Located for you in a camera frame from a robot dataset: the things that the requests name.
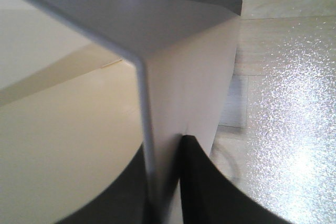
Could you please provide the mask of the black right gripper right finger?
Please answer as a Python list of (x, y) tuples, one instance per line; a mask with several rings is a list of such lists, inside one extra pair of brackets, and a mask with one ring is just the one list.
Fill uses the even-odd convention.
[(180, 151), (184, 223), (287, 223), (235, 187), (194, 136), (182, 137)]

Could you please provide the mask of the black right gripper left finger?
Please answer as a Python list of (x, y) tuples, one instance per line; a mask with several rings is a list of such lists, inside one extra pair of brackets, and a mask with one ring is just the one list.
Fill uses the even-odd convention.
[(91, 202), (58, 223), (154, 223), (141, 145), (117, 179)]

